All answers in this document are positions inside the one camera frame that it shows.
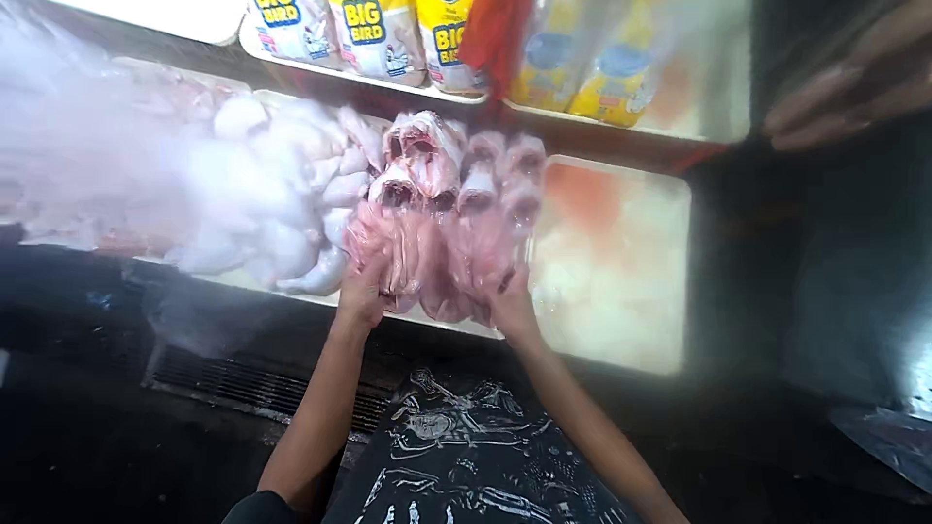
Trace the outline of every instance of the human hand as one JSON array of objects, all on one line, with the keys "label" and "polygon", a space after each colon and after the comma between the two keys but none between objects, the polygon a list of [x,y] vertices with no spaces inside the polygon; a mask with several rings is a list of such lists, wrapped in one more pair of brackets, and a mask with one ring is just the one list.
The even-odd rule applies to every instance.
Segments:
[{"label": "human hand", "polygon": [[492,309],[492,323],[515,349],[527,349],[541,340],[541,329],[530,302],[528,273],[528,266],[521,266],[503,290],[500,283],[482,290]]},{"label": "human hand", "polygon": [[378,279],[389,261],[388,255],[379,253],[362,270],[353,264],[347,265],[340,287],[340,302],[336,306],[335,324],[348,323],[352,327],[372,329],[381,322],[384,303],[378,294]]},{"label": "human hand", "polygon": [[774,106],[763,130],[775,149],[806,149],[929,106],[932,2],[909,0],[875,22],[845,59]]}]

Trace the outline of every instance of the forearm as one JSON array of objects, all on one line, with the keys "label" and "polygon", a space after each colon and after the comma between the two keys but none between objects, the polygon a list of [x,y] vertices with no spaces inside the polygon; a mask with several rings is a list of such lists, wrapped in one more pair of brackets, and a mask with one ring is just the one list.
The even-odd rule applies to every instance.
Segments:
[{"label": "forearm", "polygon": [[337,315],[301,404],[259,479],[259,490],[273,490],[296,508],[308,504],[314,478],[346,444],[368,334],[368,328]]},{"label": "forearm", "polygon": [[651,523],[686,522],[631,442],[546,343],[534,337],[514,349],[544,408],[611,489]]}]

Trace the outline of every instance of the human arm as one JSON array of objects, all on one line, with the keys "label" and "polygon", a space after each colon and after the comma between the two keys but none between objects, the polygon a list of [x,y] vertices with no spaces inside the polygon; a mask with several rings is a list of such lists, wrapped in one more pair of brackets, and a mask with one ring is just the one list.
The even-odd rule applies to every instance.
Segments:
[{"label": "human arm", "polygon": [[378,276],[387,262],[376,257],[362,271],[344,274],[336,317],[308,388],[259,478],[258,491],[275,491],[297,511],[310,509],[315,478],[350,432],[363,345],[382,318]]},{"label": "human arm", "polygon": [[573,378],[541,335],[528,293],[528,268],[507,287],[486,290],[492,322],[514,348],[541,404],[615,494],[652,524],[688,522],[640,454]]},{"label": "human arm", "polygon": [[831,144],[932,106],[932,2],[900,4],[770,110],[763,131],[775,149]]}]

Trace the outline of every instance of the chicken logo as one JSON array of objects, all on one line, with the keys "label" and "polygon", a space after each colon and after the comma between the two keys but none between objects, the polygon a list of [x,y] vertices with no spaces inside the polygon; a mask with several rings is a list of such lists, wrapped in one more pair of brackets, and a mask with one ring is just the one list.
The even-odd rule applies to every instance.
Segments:
[{"label": "chicken logo", "polygon": [[385,69],[389,72],[389,76],[403,75],[407,69],[407,63],[407,53],[395,54],[391,44],[385,48]]},{"label": "chicken logo", "polygon": [[326,34],[323,33],[324,26],[321,24],[317,31],[308,26],[304,27],[304,45],[308,48],[310,58],[317,60],[330,54],[330,41],[327,40]]}]

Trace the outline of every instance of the black sleeve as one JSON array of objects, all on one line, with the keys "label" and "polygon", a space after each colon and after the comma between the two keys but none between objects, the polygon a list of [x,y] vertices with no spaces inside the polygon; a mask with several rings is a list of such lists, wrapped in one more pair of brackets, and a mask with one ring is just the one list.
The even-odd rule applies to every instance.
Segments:
[{"label": "black sleeve", "polygon": [[295,524],[295,510],[275,491],[259,491],[236,503],[222,524]]}]

